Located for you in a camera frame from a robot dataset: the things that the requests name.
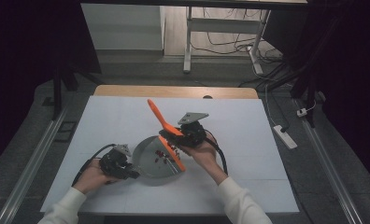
hand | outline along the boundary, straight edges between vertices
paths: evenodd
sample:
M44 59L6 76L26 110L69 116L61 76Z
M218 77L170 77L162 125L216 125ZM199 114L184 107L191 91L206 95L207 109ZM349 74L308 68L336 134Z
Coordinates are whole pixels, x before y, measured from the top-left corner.
M74 189L79 190L83 194L91 190L99 189L107 182L116 182L119 179L104 175L100 168L100 160L94 159L80 176L78 182L74 185Z
M212 142L217 143L214 137L210 133L206 133L207 138ZM220 166L217 164L217 152L216 149L211 146L207 141L204 141L197 147L180 147L185 153L192 156L193 159L203 167L208 174L214 179L214 181L219 185L223 180L225 180L228 175L223 172Z

white board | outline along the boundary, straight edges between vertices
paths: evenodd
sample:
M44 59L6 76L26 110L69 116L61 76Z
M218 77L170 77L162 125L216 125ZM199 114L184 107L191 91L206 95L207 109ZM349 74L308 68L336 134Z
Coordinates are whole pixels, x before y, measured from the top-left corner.
M101 147L131 151L162 129L145 97L92 96L41 208L57 203L82 164ZM208 113L200 123L217 138L231 176L266 213L299 212L261 100L150 98L174 126L186 112ZM223 215L215 182L181 152L187 171L165 179L127 179L88 195L80 212L100 215Z

white sleeve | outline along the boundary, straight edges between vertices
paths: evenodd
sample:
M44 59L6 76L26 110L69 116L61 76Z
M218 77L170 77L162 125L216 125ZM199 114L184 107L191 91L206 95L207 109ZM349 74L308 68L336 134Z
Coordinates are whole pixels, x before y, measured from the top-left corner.
M38 224L78 223L78 210L85 201L86 195L71 188L58 203L48 208Z
M262 208L252 200L247 189L242 189L228 177L218 185L218 194L223 200L226 216L234 224L271 224Z

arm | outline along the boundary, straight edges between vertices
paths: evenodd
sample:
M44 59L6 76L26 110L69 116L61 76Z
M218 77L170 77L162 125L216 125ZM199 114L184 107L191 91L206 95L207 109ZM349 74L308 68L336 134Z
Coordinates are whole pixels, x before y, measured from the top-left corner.
M86 194L108 181L117 179L104 175L99 160L93 160L74 187L70 188L58 203L52 205L38 223L78 223L78 210L86 201Z
M247 189L242 189L229 177L216 161L216 151L208 142L190 148L182 147L187 154L212 177L218 185L218 193L224 202L224 211L232 223L268 224L272 223L262 208L252 200Z

white wall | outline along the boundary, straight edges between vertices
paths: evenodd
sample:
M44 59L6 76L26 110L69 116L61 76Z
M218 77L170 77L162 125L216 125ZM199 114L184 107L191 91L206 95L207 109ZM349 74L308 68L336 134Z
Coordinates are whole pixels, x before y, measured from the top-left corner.
M96 49L164 48L163 7L81 5Z

